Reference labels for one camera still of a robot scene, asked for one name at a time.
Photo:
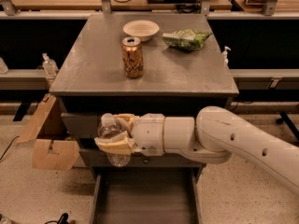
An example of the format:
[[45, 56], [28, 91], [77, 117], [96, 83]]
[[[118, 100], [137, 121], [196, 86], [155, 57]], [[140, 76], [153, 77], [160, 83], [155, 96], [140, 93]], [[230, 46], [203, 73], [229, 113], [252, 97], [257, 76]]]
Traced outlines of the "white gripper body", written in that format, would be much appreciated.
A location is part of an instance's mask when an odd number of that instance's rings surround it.
[[146, 114], [139, 117], [133, 125], [132, 137], [145, 156], [162, 156], [164, 119], [162, 114]]

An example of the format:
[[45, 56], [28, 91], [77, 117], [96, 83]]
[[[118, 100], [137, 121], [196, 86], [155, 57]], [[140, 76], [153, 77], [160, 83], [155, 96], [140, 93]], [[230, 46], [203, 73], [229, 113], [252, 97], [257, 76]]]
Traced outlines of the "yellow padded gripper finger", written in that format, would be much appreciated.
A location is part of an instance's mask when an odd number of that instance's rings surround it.
[[111, 138], [94, 139], [95, 144], [104, 152], [117, 155], [131, 155], [134, 152], [135, 141], [128, 132], [119, 133]]
[[139, 116], [129, 113], [122, 113], [122, 114], [114, 114], [113, 117], [119, 122], [121, 127], [131, 133], [134, 123], [136, 120], [139, 119]]

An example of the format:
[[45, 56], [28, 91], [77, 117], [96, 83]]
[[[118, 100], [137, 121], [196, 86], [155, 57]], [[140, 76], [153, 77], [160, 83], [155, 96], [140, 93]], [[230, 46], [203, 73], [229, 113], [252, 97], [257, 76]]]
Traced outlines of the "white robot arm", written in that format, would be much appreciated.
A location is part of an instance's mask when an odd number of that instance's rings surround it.
[[221, 107], [207, 106], [196, 117], [106, 113], [94, 141], [118, 157], [178, 154], [190, 161], [222, 163], [235, 154], [299, 194], [299, 148]]

